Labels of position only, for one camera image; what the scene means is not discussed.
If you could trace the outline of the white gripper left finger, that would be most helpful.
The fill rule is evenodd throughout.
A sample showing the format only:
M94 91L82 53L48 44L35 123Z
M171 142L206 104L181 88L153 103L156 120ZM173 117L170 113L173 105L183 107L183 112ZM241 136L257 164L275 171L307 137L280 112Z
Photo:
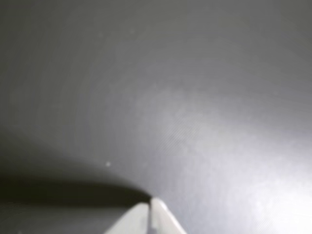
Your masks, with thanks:
M146 234L148 217L149 205L139 203L123 214L105 234Z

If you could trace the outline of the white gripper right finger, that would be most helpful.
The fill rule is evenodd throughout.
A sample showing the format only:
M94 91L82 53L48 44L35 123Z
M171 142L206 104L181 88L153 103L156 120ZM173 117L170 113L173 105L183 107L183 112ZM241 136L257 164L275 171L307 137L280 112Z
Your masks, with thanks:
M151 227L158 234L186 234L166 204L159 198L151 199Z

